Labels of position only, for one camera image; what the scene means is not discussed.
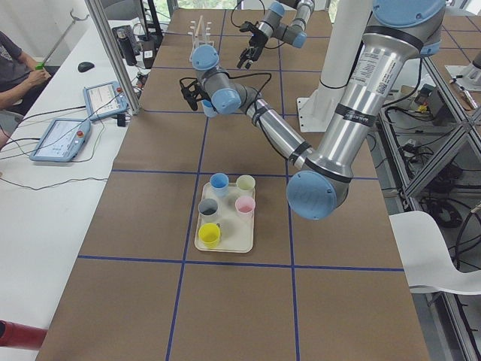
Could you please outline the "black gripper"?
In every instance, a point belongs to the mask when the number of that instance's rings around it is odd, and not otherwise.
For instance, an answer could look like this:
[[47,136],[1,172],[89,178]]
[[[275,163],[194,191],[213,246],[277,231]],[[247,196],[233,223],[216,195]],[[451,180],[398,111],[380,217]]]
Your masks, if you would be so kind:
[[239,56],[237,68],[249,69],[262,54],[262,48],[266,45],[268,36],[260,29],[260,22],[244,22],[242,24],[242,32],[251,32],[252,36],[249,40],[250,47],[244,49]]
[[205,91],[198,79],[194,77],[183,77],[180,79],[180,88],[184,100],[193,111],[197,111],[198,103],[205,100]]

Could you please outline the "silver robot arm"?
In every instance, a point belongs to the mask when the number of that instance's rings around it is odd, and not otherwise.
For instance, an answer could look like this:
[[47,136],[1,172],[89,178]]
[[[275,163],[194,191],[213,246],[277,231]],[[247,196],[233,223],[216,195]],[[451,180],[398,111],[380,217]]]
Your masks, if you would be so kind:
[[[285,7],[295,10],[290,24],[283,23]],[[277,39],[279,46],[289,44],[302,48],[307,39],[307,23],[314,11],[315,1],[311,0],[273,1],[260,21],[244,21],[237,26],[240,32],[251,34],[247,47],[239,55],[237,68],[249,69],[259,60],[263,50],[268,49],[267,44],[271,39]]]
[[352,163],[405,62],[435,54],[446,10],[443,1],[342,1],[334,21],[318,88],[301,101],[323,136],[305,141],[251,86],[221,67],[216,48],[192,51],[196,75],[182,86],[193,110],[209,117],[242,112],[296,168],[286,195],[298,215],[319,220],[347,197]]

